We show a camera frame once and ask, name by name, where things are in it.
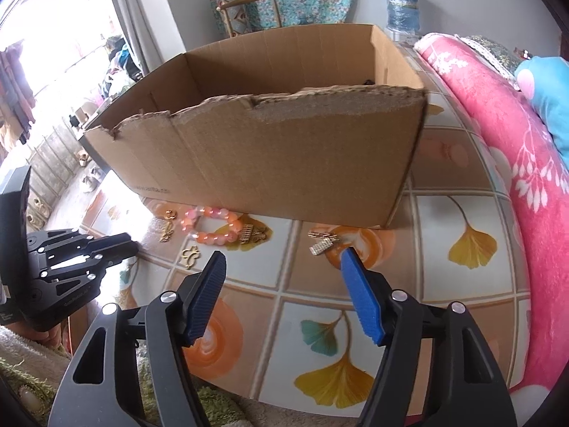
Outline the oval rhinestone gold pendant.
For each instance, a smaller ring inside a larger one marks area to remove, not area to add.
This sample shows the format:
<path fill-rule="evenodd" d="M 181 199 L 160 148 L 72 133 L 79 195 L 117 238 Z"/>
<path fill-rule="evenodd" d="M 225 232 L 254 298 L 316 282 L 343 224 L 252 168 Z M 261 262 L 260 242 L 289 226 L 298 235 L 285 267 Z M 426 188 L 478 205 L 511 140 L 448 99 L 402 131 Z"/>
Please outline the oval rhinestone gold pendant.
<path fill-rule="evenodd" d="M 161 243 L 168 242 L 175 233 L 175 217 L 155 218 L 150 224 L 150 230 L 158 235 Z"/>

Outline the gold butterfly charm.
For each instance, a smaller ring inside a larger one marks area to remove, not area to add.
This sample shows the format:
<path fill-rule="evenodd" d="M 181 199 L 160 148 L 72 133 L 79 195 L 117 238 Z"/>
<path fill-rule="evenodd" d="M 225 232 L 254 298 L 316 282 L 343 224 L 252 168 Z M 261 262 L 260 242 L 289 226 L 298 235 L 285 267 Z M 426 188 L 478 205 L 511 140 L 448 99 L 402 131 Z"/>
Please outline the gold butterfly charm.
<path fill-rule="evenodd" d="M 181 252 L 179 262 L 186 270 L 190 270 L 200 257 L 201 252 L 199 247 L 197 245 L 192 245 Z"/>

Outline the patterned table cover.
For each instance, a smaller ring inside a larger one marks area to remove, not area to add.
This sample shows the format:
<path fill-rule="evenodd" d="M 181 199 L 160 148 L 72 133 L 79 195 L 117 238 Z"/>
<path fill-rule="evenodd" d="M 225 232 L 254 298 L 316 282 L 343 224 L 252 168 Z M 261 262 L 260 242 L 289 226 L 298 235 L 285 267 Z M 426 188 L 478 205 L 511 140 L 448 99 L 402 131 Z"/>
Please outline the patterned table cover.
<path fill-rule="evenodd" d="M 244 215 L 260 241 L 230 244 L 206 334 L 187 359 L 206 381 L 307 415 L 353 417 L 354 391 L 382 357 L 340 273 L 353 248 L 367 269 L 435 306 L 467 304 L 511 385 L 530 342 L 530 280 L 509 192 L 474 120 L 413 49 L 399 51 L 429 91 L 427 120 L 397 213 L 385 230 Z M 315 257 L 310 246 L 334 246 Z"/>

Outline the pink floral blanket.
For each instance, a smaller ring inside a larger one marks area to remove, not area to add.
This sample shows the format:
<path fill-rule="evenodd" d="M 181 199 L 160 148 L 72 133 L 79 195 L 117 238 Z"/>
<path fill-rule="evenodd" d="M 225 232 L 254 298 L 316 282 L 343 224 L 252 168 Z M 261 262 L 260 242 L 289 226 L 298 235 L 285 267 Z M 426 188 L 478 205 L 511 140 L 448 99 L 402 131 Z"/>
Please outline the pink floral blanket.
<path fill-rule="evenodd" d="M 529 417 L 568 362 L 568 171 L 546 126 L 461 39 L 431 33 L 414 46 L 466 109 L 513 202 L 530 280 L 530 342 L 512 401 Z"/>

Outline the brown cardboard box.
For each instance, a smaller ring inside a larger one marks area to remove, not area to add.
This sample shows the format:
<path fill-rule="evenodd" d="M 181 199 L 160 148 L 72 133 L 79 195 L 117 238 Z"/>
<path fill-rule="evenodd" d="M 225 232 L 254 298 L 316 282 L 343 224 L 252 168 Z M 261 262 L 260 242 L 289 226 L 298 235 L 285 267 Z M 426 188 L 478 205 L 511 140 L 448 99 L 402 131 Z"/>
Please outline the brown cardboard box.
<path fill-rule="evenodd" d="M 420 76 L 378 27 L 296 25 L 177 55 L 85 137 L 143 197 L 383 228 L 427 108 Z"/>

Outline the grey curtain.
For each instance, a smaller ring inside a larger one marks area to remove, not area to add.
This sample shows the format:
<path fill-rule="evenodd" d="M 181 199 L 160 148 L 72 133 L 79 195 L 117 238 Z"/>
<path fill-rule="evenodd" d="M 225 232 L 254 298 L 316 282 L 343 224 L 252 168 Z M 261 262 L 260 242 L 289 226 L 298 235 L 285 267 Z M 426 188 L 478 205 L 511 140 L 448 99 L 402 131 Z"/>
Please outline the grey curtain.
<path fill-rule="evenodd" d="M 148 74 L 185 51 L 168 0 L 112 0 L 122 35 Z"/>

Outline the wooden chair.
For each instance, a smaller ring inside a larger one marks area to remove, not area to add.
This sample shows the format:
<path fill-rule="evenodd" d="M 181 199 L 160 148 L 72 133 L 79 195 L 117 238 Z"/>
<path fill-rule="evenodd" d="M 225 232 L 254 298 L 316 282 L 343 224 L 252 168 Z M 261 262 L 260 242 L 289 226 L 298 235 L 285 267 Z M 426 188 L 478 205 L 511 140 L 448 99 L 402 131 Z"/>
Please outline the wooden chair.
<path fill-rule="evenodd" d="M 216 11 L 222 19 L 228 37 L 235 38 L 257 30 L 253 22 L 259 17 L 258 3 L 270 1 L 277 28 L 283 27 L 278 0 L 216 0 Z"/>

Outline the blue pillow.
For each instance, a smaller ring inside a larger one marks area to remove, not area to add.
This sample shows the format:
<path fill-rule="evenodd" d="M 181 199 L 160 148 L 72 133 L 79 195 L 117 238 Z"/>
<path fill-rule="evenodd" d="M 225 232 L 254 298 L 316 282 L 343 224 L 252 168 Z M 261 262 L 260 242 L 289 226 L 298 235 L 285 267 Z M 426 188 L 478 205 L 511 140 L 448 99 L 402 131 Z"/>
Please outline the blue pillow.
<path fill-rule="evenodd" d="M 569 67 L 561 57 L 534 56 L 515 70 L 518 86 L 552 135 L 568 167 Z"/>

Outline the blue water bottle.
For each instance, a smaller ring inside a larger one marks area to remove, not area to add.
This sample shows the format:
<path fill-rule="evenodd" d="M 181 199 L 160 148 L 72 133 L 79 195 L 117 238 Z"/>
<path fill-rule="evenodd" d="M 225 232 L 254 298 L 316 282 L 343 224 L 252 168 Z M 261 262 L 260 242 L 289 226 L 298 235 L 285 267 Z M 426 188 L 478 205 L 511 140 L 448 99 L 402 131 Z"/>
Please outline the blue water bottle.
<path fill-rule="evenodd" d="M 387 0 L 387 28 L 417 34 L 420 31 L 419 0 Z"/>

